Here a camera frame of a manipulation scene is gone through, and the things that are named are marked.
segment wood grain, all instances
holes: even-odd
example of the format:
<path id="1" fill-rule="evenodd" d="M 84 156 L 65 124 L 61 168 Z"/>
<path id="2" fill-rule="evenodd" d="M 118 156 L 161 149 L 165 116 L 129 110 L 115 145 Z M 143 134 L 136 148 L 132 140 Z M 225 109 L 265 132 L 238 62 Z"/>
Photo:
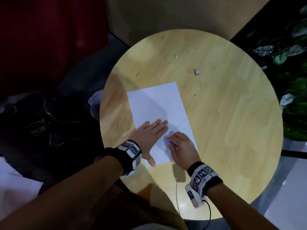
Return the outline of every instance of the wood grain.
<path id="1" fill-rule="evenodd" d="M 230 40 L 269 0 L 105 0 L 109 30 L 129 46 L 191 28 Z"/>
<path id="2" fill-rule="evenodd" d="M 194 69 L 201 73 L 194 75 Z M 151 35 L 129 49 L 112 70 L 100 106 L 105 147 L 116 147 L 134 131 L 126 92 L 176 82 L 203 162 L 224 183 L 251 203 L 271 180 L 282 148 L 282 115 L 274 89 L 261 68 L 231 42 L 198 30 L 169 30 Z M 176 178 L 173 162 L 122 179 L 134 193 L 182 218 L 205 220 L 207 206 L 193 208 Z M 164 196 L 145 192 L 155 184 Z M 212 218 L 221 214 L 210 204 Z"/>

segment wooden tabletop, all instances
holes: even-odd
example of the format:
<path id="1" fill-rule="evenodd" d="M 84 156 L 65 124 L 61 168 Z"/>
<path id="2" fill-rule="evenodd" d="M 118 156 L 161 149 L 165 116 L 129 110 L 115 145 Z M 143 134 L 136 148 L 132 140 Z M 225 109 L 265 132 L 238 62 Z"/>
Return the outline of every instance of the wooden tabletop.
<path id="1" fill-rule="evenodd" d="M 200 70 L 194 75 L 194 69 Z M 266 75 L 231 42 L 198 30 L 169 30 L 130 48 L 113 68 L 100 106 L 105 147 L 117 147 L 134 131 L 126 92 L 176 82 L 203 162 L 251 203 L 270 182 L 282 149 L 282 115 Z M 184 186 L 190 177 L 173 162 L 123 178 L 152 206 L 179 211 L 184 219 L 206 220 Z M 221 214 L 209 201 L 212 219 Z"/>

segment red curtain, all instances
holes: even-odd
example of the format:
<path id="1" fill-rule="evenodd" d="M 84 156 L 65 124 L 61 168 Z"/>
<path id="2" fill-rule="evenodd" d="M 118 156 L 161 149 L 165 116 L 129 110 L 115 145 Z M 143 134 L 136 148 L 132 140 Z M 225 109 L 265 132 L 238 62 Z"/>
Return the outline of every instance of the red curtain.
<path id="1" fill-rule="evenodd" d="M 0 96 L 56 85 L 107 44 L 104 0 L 0 0 Z"/>

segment dark floor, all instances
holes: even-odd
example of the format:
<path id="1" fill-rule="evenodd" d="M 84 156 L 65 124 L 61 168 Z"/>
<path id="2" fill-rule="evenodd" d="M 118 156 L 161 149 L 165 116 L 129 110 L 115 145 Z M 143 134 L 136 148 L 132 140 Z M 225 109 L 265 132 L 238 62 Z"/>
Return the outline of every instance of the dark floor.
<path id="1" fill-rule="evenodd" d="M 73 66 L 58 88 L 34 93 L 16 104 L 17 113 L 0 115 L 0 155 L 23 176 L 44 182 L 40 192 L 90 165 L 102 153 L 99 122 L 91 116 L 87 101 L 104 88 L 127 50 L 111 37 L 105 48 Z M 42 132 L 30 133 L 39 127 Z M 270 184 L 251 204 L 263 215 L 295 161 L 281 157 Z M 207 221 L 186 223 L 189 229 L 202 229 Z M 217 219 L 207 229 L 230 228 L 224 219 Z"/>

